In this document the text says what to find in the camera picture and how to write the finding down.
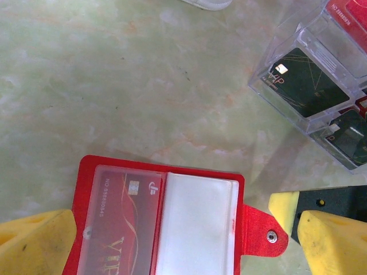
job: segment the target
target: black card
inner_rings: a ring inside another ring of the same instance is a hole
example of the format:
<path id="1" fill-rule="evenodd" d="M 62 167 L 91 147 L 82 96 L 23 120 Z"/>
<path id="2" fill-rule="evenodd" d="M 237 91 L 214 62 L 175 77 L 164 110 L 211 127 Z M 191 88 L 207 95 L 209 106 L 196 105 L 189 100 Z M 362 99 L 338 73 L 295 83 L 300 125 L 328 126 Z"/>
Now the black card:
<path id="1" fill-rule="evenodd" d="M 367 123 L 355 110 L 331 121 L 339 128 L 326 140 L 346 155 L 355 165 L 367 163 Z"/>
<path id="2" fill-rule="evenodd" d="M 262 80 L 303 117 L 349 100 L 349 96 L 299 48 L 274 63 Z"/>

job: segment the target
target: card logo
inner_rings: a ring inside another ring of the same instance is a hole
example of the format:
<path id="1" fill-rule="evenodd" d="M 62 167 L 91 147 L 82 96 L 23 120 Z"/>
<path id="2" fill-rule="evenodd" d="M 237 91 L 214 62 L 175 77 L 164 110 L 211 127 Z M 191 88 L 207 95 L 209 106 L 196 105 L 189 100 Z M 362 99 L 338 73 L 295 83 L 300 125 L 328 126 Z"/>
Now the card logo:
<path id="1" fill-rule="evenodd" d="M 154 182 L 149 183 L 149 190 L 150 190 L 150 195 L 155 195 L 155 192 L 158 191 L 158 188 L 155 186 Z"/>

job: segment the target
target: card holder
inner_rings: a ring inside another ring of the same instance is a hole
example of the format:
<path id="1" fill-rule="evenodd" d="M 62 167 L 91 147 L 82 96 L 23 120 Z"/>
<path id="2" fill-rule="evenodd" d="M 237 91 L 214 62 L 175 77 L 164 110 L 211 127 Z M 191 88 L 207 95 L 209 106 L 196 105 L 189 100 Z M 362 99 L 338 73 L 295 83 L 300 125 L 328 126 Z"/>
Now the card holder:
<path id="1" fill-rule="evenodd" d="M 84 157 L 63 275 L 240 275 L 241 255 L 279 256 L 288 236 L 243 203 L 244 184 L 238 174 Z"/>

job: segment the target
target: marble floor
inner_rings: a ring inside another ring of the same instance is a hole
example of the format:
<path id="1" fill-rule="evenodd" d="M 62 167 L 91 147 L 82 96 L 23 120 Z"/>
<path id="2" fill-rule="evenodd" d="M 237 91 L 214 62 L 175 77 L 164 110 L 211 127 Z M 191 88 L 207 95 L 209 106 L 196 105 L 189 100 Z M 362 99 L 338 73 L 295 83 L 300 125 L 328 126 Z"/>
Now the marble floor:
<path id="1" fill-rule="evenodd" d="M 239 172 L 245 201 L 366 184 L 248 86 L 291 0 L 0 1 L 0 221 L 70 208 L 86 154 Z M 242 274 L 310 274 L 290 241 Z"/>

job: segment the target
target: vip card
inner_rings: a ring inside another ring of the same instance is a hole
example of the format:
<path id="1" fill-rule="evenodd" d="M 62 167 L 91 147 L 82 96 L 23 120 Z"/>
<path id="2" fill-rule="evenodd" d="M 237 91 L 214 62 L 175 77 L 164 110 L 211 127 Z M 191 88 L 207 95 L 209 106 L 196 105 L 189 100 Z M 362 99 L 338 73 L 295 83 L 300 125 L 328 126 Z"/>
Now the vip card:
<path id="1" fill-rule="evenodd" d="M 367 123 L 355 110 L 349 110 L 330 123 L 333 135 L 326 140 L 355 165 L 367 163 Z"/>
<path id="2" fill-rule="evenodd" d="M 262 80 L 303 117 L 349 100 L 349 96 L 299 48 L 274 63 Z"/>
<path id="3" fill-rule="evenodd" d="M 161 175 L 98 167 L 78 275 L 149 275 Z"/>

